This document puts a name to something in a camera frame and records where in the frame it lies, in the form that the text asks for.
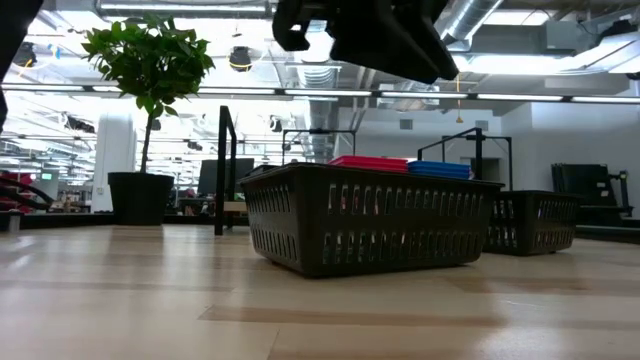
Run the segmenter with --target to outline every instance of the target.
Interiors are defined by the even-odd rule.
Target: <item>black basket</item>
[[[241,183],[256,251],[314,277],[475,261],[502,186],[310,164]]]
[[[526,256],[570,248],[579,201],[575,195],[546,191],[501,192],[483,251]]]

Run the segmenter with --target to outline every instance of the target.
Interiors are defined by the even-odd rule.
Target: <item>ceiling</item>
[[[167,5],[179,4],[194,6],[199,4],[229,4],[229,1],[189,0],[189,1],[161,1],[161,0],[104,0],[98,1],[105,4],[150,4]],[[252,6],[256,1],[233,1],[232,5]],[[543,24],[550,21],[562,20],[561,25],[573,24],[576,39],[586,36],[576,20],[588,20],[598,18],[617,11],[636,9],[637,1],[626,0],[591,0],[591,1],[543,1],[543,0],[506,0],[484,23],[483,27],[474,37],[474,47],[486,49],[492,46],[496,53],[503,59],[509,53],[509,41],[516,41],[514,34],[531,34],[541,29]],[[4,79],[5,83],[65,83],[65,84],[99,84],[102,83],[100,74],[93,66],[82,59],[85,54],[82,46],[85,30],[91,28],[108,28],[111,22],[121,20],[118,16],[102,16],[95,11],[95,1],[50,1],[41,11],[38,18],[29,28],[29,35],[25,41],[34,43],[34,52],[37,63],[33,68],[21,68],[12,66],[9,74]],[[221,87],[267,87],[267,88],[295,88],[301,86],[300,72],[314,68],[333,68],[337,71],[335,87],[339,89],[380,89],[392,87],[409,91],[424,91],[424,85],[408,83],[406,79],[385,74],[370,69],[343,62],[305,62],[305,59],[313,57],[328,57],[329,47],[322,42],[313,42],[311,50],[306,53],[287,53],[275,42],[271,33],[271,21],[269,19],[238,19],[238,18],[180,18],[181,13],[176,12],[176,25],[182,29],[195,29],[198,37],[209,40],[211,43],[208,54],[214,60],[216,70],[204,80],[205,86]],[[229,65],[228,55],[235,46],[248,46],[252,49],[254,60],[251,71],[239,73]],[[629,82],[625,74],[610,74],[596,72],[590,74],[571,76],[551,75],[514,75],[509,71],[498,68],[491,71],[478,71],[473,66],[477,59],[486,58],[487,53],[474,52],[457,53],[456,61],[460,61],[459,67],[466,69],[455,81],[437,81],[434,85],[440,91],[460,92],[487,92],[509,94],[618,94],[628,88]],[[546,57],[545,54],[523,52],[517,54],[519,58],[526,57],[540,63]],[[90,171],[95,157],[95,135],[79,133],[77,130],[65,128],[61,114],[66,113],[77,117],[98,128],[101,109],[111,106],[130,106],[128,99],[101,99],[95,96],[69,96],[64,94],[35,94],[35,93],[7,93],[10,113],[5,125],[2,141],[4,152],[2,166],[4,168],[33,167],[29,163],[34,159],[28,157],[41,157],[37,163],[42,166],[58,166],[62,171],[70,174],[69,178],[90,180]],[[279,163],[280,135],[273,133],[270,128],[272,116],[282,121],[285,128],[308,128],[309,101],[304,100],[216,100],[194,99],[190,102],[179,102],[176,110],[179,118],[163,118],[162,129],[154,131],[150,147],[150,167],[152,171],[167,173],[182,173],[197,181],[199,173],[199,161],[204,158],[216,156],[215,141],[217,138],[217,108],[221,104],[229,105],[232,109],[236,129],[239,136],[247,139],[247,144],[241,153],[255,157],[258,161]],[[353,106],[351,99],[340,99],[337,106],[341,107],[341,113],[350,112]],[[464,104],[465,109],[487,110],[487,114],[501,116],[511,110],[517,103],[473,101]],[[375,101],[368,104],[358,103],[358,106],[366,108],[378,107]],[[416,102],[404,102],[401,106],[405,110],[412,110]],[[432,103],[421,110],[429,110],[439,114],[447,114],[459,106],[455,100],[441,100]],[[144,115],[138,114],[139,138],[143,138]],[[365,124],[362,131],[375,131],[376,121],[366,122],[372,117],[364,118]],[[26,141],[15,139],[18,135],[40,135],[62,137],[55,140],[42,139]],[[190,150],[183,139],[197,141],[203,149]],[[301,145],[294,145],[288,155],[290,158],[304,160],[310,156],[313,146],[326,146],[331,148],[331,142],[318,145],[312,139],[300,137]],[[20,158],[19,162],[9,160]]]

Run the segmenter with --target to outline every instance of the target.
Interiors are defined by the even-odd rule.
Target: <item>black planter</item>
[[[161,225],[173,177],[109,173],[111,202],[118,225]]]

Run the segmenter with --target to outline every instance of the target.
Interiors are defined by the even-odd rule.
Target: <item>white column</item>
[[[91,211],[113,211],[110,172],[133,172],[136,166],[136,131],[133,114],[107,112],[100,116]]]

